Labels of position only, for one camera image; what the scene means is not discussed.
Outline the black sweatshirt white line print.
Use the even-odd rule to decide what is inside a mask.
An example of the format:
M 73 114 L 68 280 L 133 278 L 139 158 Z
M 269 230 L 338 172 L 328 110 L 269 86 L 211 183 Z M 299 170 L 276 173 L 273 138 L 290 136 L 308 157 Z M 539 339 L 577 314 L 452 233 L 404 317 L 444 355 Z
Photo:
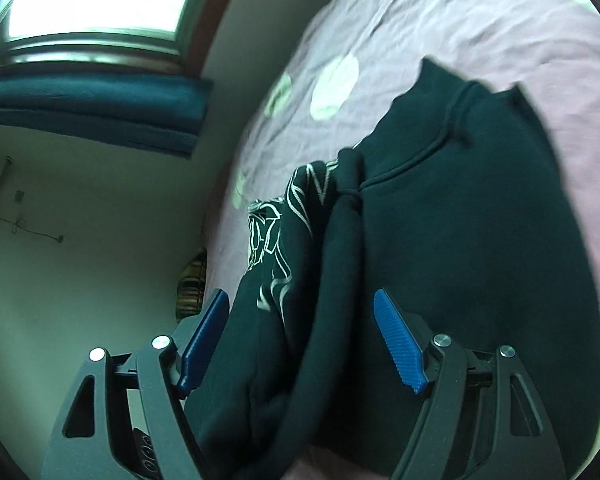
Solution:
M 337 194 L 338 162 L 309 162 L 281 196 L 248 207 L 248 264 L 242 282 L 256 288 L 256 308 L 270 312 L 294 347 L 308 336 L 315 310 L 326 224 Z

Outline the plain black sweatshirt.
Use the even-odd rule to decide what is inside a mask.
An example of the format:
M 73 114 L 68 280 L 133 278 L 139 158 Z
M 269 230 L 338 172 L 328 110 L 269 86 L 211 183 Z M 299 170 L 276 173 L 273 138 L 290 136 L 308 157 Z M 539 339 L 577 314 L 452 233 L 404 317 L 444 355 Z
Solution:
M 240 281 L 186 403 L 211 477 L 278 479 L 311 446 L 393 473 L 424 400 L 378 330 L 379 289 L 466 349 L 513 347 L 571 477 L 600 421 L 600 306 L 558 162 L 522 92 L 493 93 L 423 60 L 414 86 L 335 160 L 308 336 L 293 347 Z

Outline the striped yellow black cloth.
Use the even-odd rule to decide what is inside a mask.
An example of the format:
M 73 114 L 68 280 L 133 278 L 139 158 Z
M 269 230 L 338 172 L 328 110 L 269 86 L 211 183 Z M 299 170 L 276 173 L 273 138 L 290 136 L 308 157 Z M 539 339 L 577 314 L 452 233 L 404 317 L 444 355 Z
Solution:
M 206 289 L 208 257 L 205 250 L 186 264 L 176 290 L 175 318 L 178 322 L 198 315 L 204 305 L 204 290 Z

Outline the dark teal curtain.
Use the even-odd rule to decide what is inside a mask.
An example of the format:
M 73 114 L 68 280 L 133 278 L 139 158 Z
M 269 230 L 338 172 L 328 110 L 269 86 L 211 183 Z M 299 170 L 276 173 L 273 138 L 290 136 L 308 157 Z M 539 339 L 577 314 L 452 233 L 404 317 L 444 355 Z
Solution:
M 1 77 L 0 126 L 189 158 L 212 89 L 207 79 L 157 74 Z

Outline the pink bedsheet green dots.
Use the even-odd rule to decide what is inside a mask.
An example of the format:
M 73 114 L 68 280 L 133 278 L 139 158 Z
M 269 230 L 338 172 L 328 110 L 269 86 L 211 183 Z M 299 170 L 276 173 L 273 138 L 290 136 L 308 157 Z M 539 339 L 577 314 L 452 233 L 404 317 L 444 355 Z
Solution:
M 600 11 L 591 0 L 332 0 L 245 130 L 206 225 L 209 288 L 236 292 L 248 205 L 294 168 L 362 140 L 426 55 L 503 90 L 521 84 L 565 168 L 600 285 Z

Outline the window with metal frame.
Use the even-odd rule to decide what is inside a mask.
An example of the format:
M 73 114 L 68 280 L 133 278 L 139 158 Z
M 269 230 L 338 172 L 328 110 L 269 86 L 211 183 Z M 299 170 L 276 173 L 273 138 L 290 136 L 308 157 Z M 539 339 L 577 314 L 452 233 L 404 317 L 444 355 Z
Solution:
M 0 66 L 87 62 L 179 72 L 206 0 L 0 0 Z

